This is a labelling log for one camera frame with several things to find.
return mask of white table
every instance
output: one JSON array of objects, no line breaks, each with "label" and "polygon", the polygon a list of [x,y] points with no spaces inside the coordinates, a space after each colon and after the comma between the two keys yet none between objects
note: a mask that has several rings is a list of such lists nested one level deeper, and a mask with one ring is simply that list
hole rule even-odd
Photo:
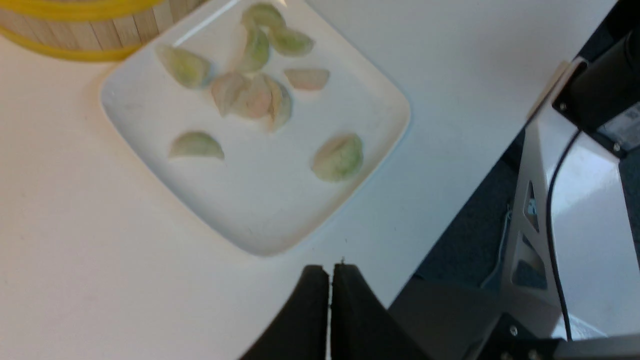
[{"label": "white table", "polygon": [[216,237],[117,135],[98,104],[112,64],[0,39],[0,359],[237,357],[309,263],[357,264],[388,306],[613,3],[312,0],[413,123],[336,221],[264,259]]}]

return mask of floor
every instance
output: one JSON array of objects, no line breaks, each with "label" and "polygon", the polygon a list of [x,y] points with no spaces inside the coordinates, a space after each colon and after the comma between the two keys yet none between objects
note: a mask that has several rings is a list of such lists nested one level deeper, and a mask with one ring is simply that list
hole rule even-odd
[{"label": "floor", "polygon": [[[495,164],[418,267],[417,276],[472,287],[480,285],[496,262],[507,204],[511,204],[516,189],[516,168],[504,157]],[[620,176],[640,263],[640,151],[629,154],[620,163]],[[524,282],[538,280],[534,274],[523,276],[529,278]]]}]

